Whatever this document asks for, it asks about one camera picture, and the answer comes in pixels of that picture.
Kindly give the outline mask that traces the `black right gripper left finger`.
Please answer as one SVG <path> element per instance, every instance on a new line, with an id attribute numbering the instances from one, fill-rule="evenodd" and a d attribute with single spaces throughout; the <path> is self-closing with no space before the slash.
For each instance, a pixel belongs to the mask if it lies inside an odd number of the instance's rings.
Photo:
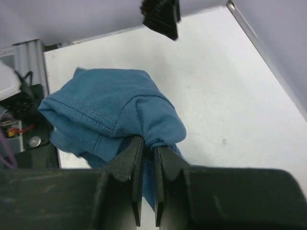
<path id="1" fill-rule="evenodd" d="M 3 230 L 135 230 L 141 222 L 144 141 L 101 169 L 19 169 L 0 174 Z"/>

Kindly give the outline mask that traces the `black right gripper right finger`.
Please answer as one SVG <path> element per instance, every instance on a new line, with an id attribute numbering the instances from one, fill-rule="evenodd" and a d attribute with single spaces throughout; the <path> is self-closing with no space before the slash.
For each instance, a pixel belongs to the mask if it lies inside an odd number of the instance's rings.
<path id="1" fill-rule="evenodd" d="M 154 149 L 155 219 L 161 230 L 304 230 L 307 201 L 283 170 L 193 166 Z"/>

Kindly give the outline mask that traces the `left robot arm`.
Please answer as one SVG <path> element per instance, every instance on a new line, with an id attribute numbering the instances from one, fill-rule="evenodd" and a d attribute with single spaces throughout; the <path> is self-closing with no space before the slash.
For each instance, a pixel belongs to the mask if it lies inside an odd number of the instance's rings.
<path id="1" fill-rule="evenodd" d="M 143 0 L 140 10 L 143 25 L 173 41 L 178 39 L 177 24 L 181 21 L 178 0 Z"/>

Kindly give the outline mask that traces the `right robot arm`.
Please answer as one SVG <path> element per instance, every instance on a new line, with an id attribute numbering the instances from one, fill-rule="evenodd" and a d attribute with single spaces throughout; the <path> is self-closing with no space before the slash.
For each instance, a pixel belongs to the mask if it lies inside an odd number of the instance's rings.
<path id="1" fill-rule="evenodd" d="M 142 199 L 161 230 L 304 230 L 307 202 L 286 171 L 186 162 L 186 129 L 150 76 L 133 69 L 76 69 L 47 98 L 19 77 L 1 101 L 8 135 L 24 139 L 0 158 L 3 230 L 135 230 Z"/>

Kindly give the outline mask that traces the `dark teal t shirt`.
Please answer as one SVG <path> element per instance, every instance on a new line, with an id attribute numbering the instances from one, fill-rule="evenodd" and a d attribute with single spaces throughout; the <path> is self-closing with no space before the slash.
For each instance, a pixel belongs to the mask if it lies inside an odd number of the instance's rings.
<path id="1" fill-rule="evenodd" d="M 54 127 L 52 144 L 93 169 L 106 165 L 136 135 L 151 150 L 168 146 L 175 153 L 186 137 L 174 106 L 143 70 L 78 68 L 38 109 Z"/>

